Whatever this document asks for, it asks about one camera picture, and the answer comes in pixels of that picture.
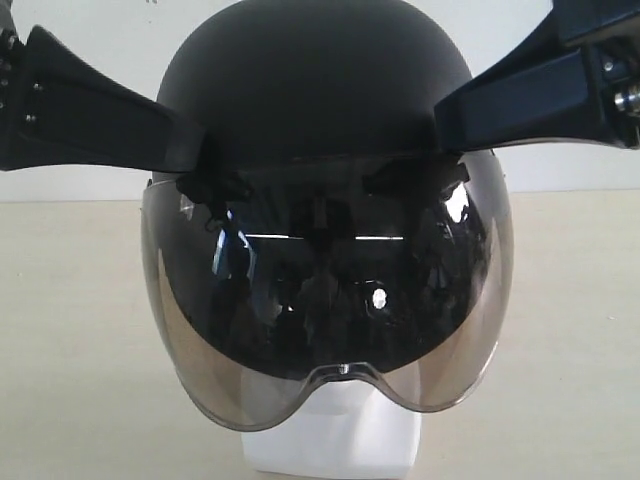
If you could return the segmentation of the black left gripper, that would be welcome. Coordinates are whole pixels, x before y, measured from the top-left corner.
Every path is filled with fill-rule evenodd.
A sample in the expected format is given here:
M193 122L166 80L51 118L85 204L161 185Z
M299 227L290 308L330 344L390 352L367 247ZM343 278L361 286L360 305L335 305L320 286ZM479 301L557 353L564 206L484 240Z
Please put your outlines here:
M202 127L101 74L41 26L20 40L12 4L1 1L2 170L195 170Z

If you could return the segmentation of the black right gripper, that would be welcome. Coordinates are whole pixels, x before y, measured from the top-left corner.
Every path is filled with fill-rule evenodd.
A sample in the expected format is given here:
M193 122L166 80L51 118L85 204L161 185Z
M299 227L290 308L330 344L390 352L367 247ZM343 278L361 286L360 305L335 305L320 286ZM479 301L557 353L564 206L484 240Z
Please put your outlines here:
M639 3L554 1L503 59L435 107L439 147L639 148Z

